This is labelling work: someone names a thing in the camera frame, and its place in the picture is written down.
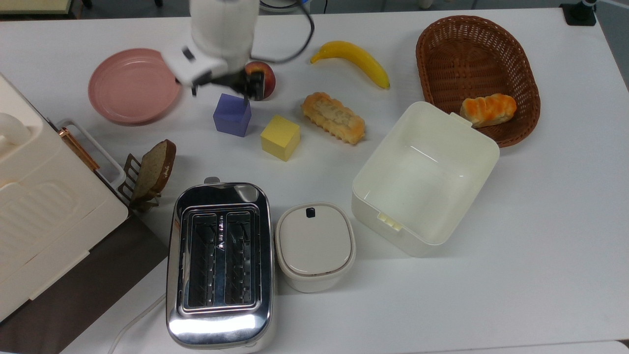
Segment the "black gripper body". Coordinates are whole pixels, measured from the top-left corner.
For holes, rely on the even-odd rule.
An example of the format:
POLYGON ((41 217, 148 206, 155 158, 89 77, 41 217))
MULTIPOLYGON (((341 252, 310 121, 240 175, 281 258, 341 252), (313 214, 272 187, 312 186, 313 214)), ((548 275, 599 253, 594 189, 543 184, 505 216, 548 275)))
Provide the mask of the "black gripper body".
POLYGON ((214 76, 213 72, 208 71, 196 79, 197 87, 203 87, 208 84, 228 87, 244 97, 252 97, 249 90, 249 75, 244 69, 236 73, 226 74, 220 77, 214 76))

